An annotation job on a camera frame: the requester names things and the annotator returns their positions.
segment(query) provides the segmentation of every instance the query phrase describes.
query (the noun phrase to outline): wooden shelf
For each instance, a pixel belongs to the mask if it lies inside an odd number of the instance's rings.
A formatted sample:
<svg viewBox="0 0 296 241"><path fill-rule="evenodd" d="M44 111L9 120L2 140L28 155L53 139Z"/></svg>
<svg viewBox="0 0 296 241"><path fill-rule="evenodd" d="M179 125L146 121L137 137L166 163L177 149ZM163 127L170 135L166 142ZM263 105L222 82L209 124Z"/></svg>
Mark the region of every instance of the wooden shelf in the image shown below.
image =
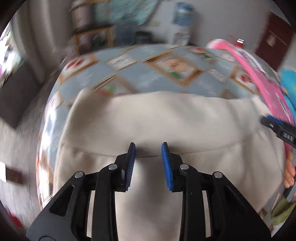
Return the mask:
<svg viewBox="0 0 296 241"><path fill-rule="evenodd" d="M89 25L83 28L77 28L73 31L73 35L76 35L77 37L86 35L86 34L96 34L99 32L107 31L111 29L112 25L107 26L96 26L96 25Z"/></svg>
<svg viewBox="0 0 296 241"><path fill-rule="evenodd" d="M76 8L79 8L81 6L89 6L89 5L94 5L94 4L97 4L97 3L105 3L105 2L111 2L111 0L88 0L88 1L85 1L75 7L72 7L69 11L73 11L75 10Z"/></svg>

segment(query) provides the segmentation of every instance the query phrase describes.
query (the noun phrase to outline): pink toy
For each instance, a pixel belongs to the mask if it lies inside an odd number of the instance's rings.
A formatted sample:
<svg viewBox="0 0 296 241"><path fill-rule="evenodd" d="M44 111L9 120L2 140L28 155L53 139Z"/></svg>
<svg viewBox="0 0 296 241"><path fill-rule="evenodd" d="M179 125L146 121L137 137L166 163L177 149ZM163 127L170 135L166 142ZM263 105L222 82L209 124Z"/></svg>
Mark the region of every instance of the pink toy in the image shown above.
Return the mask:
<svg viewBox="0 0 296 241"><path fill-rule="evenodd" d="M285 102L279 85L267 80L264 70L251 54L241 48L236 48L223 39L210 41L207 48L228 50L254 80L272 115L294 126L293 115ZM287 153L292 150L292 147L285 143L285 149Z"/></svg>

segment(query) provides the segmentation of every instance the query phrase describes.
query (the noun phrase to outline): blue cloth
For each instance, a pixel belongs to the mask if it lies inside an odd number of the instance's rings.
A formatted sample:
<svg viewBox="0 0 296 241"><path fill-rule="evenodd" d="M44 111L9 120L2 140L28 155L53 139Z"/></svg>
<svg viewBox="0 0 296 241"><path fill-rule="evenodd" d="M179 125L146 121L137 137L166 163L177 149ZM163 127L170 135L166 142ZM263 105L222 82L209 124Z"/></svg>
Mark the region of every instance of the blue cloth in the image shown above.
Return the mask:
<svg viewBox="0 0 296 241"><path fill-rule="evenodd" d="M289 100L296 109L296 72L290 69L282 69L281 85L286 89Z"/></svg>
<svg viewBox="0 0 296 241"><path fill-rule="evenodd" d="M110 17L108 22L115 24L117 21L128 18L137 25L145 23L152 14L160 0L112 0L110 2ZM94 6L96 22L103 22L106 8L109 3L99 3Z"/></svg>
<svg viewBox="0 0 296 241"><path fill-rule="evenodd" d="M286 104L288 105L289 109L292 112L292 115L294 117L294 123L295 123L295 126L296 126L296 110L295 110L294 106L292 105L292 102L290 101L288 96L286 94L284 94L284 93L283 93L283 96L285 98Z"/></svg>

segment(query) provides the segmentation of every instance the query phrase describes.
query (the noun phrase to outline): floor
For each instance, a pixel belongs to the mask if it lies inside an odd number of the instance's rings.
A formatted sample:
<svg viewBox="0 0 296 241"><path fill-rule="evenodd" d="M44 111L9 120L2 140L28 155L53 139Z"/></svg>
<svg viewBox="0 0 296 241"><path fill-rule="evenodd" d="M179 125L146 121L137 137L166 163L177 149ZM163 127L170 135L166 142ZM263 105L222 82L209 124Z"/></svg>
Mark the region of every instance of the floor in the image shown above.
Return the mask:
<svg viewBox="0 0 296 241"><path fill-rule="evenodd" d="M0 119L0 161L22 173L23 184L0 180L0 200L28 228L40 212L36 189L36 150L39 127L57 74L49 78L25 111L16 129Z"/></svg>

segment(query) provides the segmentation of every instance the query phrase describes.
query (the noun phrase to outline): white wall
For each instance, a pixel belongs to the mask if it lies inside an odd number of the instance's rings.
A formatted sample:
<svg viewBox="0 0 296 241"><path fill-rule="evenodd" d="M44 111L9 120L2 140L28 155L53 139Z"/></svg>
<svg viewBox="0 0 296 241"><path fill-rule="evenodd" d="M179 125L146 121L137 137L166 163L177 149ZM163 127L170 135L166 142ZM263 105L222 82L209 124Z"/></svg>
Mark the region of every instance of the white wall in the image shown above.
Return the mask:
<svg viewBox="0 0 296 241"><path fill-rule="evenodd" d="M193 4L196 17L191 42L205 46L209 40L225 39L228 35L245 40L254 50L264 27L271 0L185 0ZM162 1L142 29L152 31L156 39L167 39L177 0Z"/></svg>
<svg viewBox="0 0 296 241"><path fill-rule="evenodd" d="M296 35L294 34L290 48L281 64L281 68L293 69L296 71Z"/></svg>
<svg viewBox="0 0 296 241"><path fill-rule="evenodd" d="M47 72L60 63L58 51L67 46L72 26L69 9L73 0L27 0L30 6L30 22L36 47Z"/></svg>
<svg viewBox="0 0 296 241"><path fill-rule="evenodd" d="M40 83L44 81L46 66L37 49L37 43L32 30L29 1L17 10L12 20L12 32L14 41L22 58L26 59L33 68Z"/></svg>

